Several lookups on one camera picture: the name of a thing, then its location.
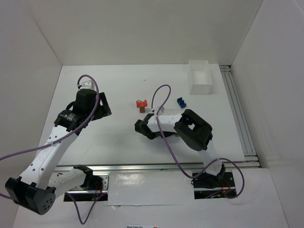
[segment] wall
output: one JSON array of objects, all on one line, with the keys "label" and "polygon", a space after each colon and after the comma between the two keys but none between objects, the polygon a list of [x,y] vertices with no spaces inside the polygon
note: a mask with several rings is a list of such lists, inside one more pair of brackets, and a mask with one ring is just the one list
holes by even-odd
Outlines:
[{"label": "wall", "polygon": [[259,158],[291,228],[303,227],[304,1],[264,0],[232,64]]},{"label": "wall", "polygon": [[[20,0],[0,1],[0,156],[38,146],[61,64]],[[34,153],[1,162],[0,190]],[[12,226],[17,205],[0,199],[1,227]]]},{"label": "wall", "polygon": [[262,0],[26,0],[63,65],[231,65]]}]

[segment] purple cable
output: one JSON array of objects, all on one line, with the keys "label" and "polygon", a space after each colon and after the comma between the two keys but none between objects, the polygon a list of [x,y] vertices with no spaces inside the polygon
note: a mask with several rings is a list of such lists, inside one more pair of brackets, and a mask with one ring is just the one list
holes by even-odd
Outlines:
[{"label": "purple cable", "polygon": [[[65,136],[61,137],[60,139],[57,139],[53,142],[53,144],[56,144],[64,139],[66,139],[67,137],[71,136],[72,134],[74,134],[75,132],[78,132],[80,129],[82,129],[84,127],[85,124],[87,124],[91,118],[93,117],[94,115],[94,112],[98,106],[98,103],[99,103],[99,89],[98,89],[98,85],[97,85],[97,82],[90,76],[90,75],[82,75],[80,76],[80,78],[78,79],[77,81],[77,86],[80,87],[79,85],[79,82],[80,80],[83,78],[83,77],[88,77],[90,78],[93,83],[95,84],[95,87],[96,87],[96,101],[95,101],[95,105],[94,105],[94,108],[92,109],[90,115],[82,122],[82,124],[80,124],[75,130],[71,131],[70,133],[66,134]],[[40,146],[40,147],[37,147],[37,148],[33,148],[33,149],[28,149],[28,150],[24,150],[24,151],[19,151],[19,152],[16,152],[16,153],[12,153],[12,154],[8,154],[6,156],[3,156],[0,158],[0,161],[6,159],[6,158],[10,158],[10,157],[13,157],[13,156],[16,156],[16,155],[20,155],[20,154],[23,154],[23,153],[28,153],[28,152],[32,152],[32,151],[37,151],[37,150],[42,150],[42,149],[45,149],[47,147],[51,146],[51,144],[47,144],[47,145],[43,145],[43,146]],[[6,196],[2,193],[0,193],[0,196],[4,197],[4,198],[7,198],[7,199],[11,199],[10,196]]]},{"label": "purple cable", "polygon": [[171,147],[170,147],[170,145],[169,145],[169,142],[167,141],[167,139],[166,139],[166,137],[165,137],[165,135],[164,135],[164,133],[163,133],[163,131],[162,131],[162,127],[161,127],[160,121],[159,121],[159,119],[158,119],[158,113],[159,113],[159,111],[160,111],[160,110],[162,109],[162,107],[165,105],[165,103],[167,102],[167,100],[169,99],[170,94],[171,94],[171,87],[170,87],[169,85],[164,84],[164,85],[161,85],[160,87],[158,87],[158,88],[156,89],[156,91],[154,92],[153,97],[152,97],[151,109],[153,109],[153,102],[154,102],[154,98],[155,98],[155,95],[156,95],[157,91],[158,91],[160,88],[165,87],[165,86],[167,86],[167,87],[169,88],[169,93],[168,93],[168,95],[167,95],[165,101],[162,103],[162,105],[159,107],[158,111],[156,112],[156,122],[157,122],[158,128],[160,129],[160,133],[161,133],[162,139],[164,140],[164,142],[165,142],[165,144],[166,144],[166,146],[167,146],[167,148],[168,148],[168,150],[169,150],[169,152],[170,152],[172,158],[174,159],[176,165],[179,167],[180,171],[181,171],[183,174],[185,174],[186,177],[191,178],[191,179],[196,179],[196,178],[198,178],[203,172],[205,172],[206,169],[207,169],[210,165],[212,165],[212,164],[215,163],[216,161],[218,161],[218,160],[225,160],[225,161],[228,161],[229,163],[233,164],[233,165],[236,167],[236,169],[239,171],[239,173],[241,174],[243,183],[242,183],[242,188],[241,188],[241,190],[239,191],[239,193],[238,193],[236,196],[234,196],[234,197],[227,197],[227,198],[228,198],[228,199],[234,199],[234,198],[238,197],[238,196],[243,192],[243,190],[244,190],[244,187],[245,187],[245,178],[244,178],[244,175],[243,175],[241,169],[240,169],[233,161],[231,161],[231,160],[229,160],[229,159],[227,159],[227,158],[218,158],[218,159],[214,159],[214,160],[212,160],[208,165],[206,165],[206,166],[202,169],[202,171],[200,171],[200,172],[199,172],[197,175],[195,175],[195,176],[190,176],[190,175],[182,168],[181,164],[178,162],[177,158],[175,157],[175,154],[174,154],[173,150],[171,149]]},{"label": "purple cable", "polygon": [[70,193],[67,193],[67,192],[66,192],[66,195],[67,195],[69,198],[71,198],[71,200],[73,201],[73,203],[74,203],[74,205],[75,205],[75,208],[76,208],[76,211],[77,211],[77,215],[78,215],[79,222],[80,222],[82,225],[84,225],[84,224],[86,223],[86,221],[88,220],[88,218],[89,218],[89,216],[90,216],[90,214],[91,214],[91,211],[92,211],[94,205],[96,204],[97,201],[99,201],[100,198],[102,198],[102,197],[105,195],[105,193],[102,194],[102,195],[100,195],[100,196],[94,201],[94,203],[92,204],[92,206],[91,206],[91,208],[90,208],[90,210],[89,210],[89,213],[88,213],[88,215],[86,216],[86,219],[85,219],[84,222],[82,221],[82,219],[81,219],[81,217],[80,217],[79,208],[78,208],[78,206],[77,206],[76,200],[74,199],[74,197],[73,197]]}]

